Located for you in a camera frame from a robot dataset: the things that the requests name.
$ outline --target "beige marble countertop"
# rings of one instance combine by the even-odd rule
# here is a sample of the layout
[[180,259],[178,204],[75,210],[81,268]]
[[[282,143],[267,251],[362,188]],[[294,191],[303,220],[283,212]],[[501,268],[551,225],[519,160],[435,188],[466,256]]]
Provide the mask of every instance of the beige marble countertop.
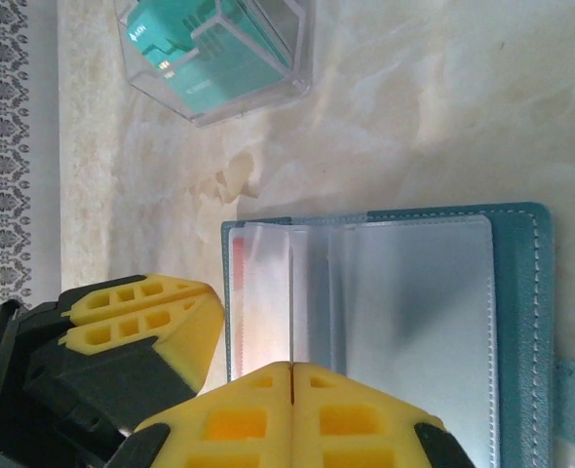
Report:
[[532,200],[575,358],[575,2],[319,0],[311,94],[201,130],[126,85],[111,0],[58,15],[65,288],[222,292],[226,219]]

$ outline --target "teal box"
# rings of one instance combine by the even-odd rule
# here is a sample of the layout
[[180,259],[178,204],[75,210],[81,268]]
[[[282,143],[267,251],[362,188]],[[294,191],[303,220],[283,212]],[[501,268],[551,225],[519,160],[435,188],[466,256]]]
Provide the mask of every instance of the teal box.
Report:
[[115,1],[128,78],[198,125],[303,94],[311,80],[311,66],[303,67],[307,9],[291,0],[270,6]]

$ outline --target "teal card holder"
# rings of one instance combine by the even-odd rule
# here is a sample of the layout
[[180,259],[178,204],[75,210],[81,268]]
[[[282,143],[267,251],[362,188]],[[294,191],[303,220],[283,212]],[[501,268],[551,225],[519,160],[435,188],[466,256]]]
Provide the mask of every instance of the teal card holder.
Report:
[[[494,459],[504,468],[552,466],[555,258],[553,225],[544,206],[513,203],[256,222],[341,226],[473,215],[485,216],[492,231],[499,409],[499,453]],[[222,226],[227,330],[233,271],[231,231],[247,222],[229,221]],[[226,340],[230,369],[234,343],[229,333]]]

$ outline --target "yellow foam pad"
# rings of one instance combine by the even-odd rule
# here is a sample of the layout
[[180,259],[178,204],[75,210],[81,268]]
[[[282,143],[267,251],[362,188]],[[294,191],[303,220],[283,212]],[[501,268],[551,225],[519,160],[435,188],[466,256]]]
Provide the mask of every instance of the yellow foam pad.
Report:
[[413,426],[439,419],[347,377],[276,363],[168,409],[152,468],[431,468]]
[[196,281],[147,275],[142,281],[90,292],[63,315],[81,326],[203,293],[213,289]]
[[[161,292],[147,289],[157,284],[162,285]],[[109,308],[99,310],[87,308],[91,299],[85,297],[77,303],[82,307],[76,308],[81,317],[78,323],[84,325],[70,329],[59,344],[90,356],[155,336],[153,349],[198,392],[205,383],[224,323],[218,297],[208,285],[152,276],[143,282],[97,291],[93,298],[120,298],[143,289],[155,291],[159,300],[151,296],[111,300]]]
[[293,467],[431,468],[413,426],[438,418],[319,366],[293,376]]
[[278,363],[147,419],[171,427],[152,468],[288,468],[290,381]]

